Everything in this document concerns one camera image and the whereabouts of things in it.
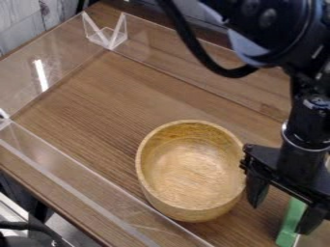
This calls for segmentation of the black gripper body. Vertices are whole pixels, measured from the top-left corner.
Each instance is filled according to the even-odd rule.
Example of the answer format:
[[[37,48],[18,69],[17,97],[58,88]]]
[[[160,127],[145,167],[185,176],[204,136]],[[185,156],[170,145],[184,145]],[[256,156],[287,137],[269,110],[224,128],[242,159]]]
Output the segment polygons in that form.
[[[281,191],[308,206],[325,205],[330,220],[330,171],[327,168],[329,147],[300,147],[288,141],[281,148],[246,144],[241,168],[253,170]]]

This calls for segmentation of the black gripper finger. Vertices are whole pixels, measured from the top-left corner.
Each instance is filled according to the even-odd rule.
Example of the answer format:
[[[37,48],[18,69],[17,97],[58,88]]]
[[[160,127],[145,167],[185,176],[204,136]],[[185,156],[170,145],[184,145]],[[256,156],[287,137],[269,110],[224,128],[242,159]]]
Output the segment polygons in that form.
[[[311,234],[329,219],[329,208],[325,205],[309,206],[300,220],[296,232],[299,234]]]
[[[264,203],[269,194],[271,182],[256,171],[249,170],[246,175],[246,195],[248,201],[255,208]]]

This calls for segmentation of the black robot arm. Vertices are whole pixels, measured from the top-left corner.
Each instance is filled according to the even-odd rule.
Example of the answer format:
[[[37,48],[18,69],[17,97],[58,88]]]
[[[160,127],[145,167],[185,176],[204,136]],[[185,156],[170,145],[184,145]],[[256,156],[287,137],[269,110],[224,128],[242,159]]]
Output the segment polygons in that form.
[[[309,234],[330,220],[330,0],[201,2],[229,27],[241,59],[256,68],[280,67],[291,77],[283,145],[245,145],[241,168],[253,206],[271,186],[308,204],[296,232]]]

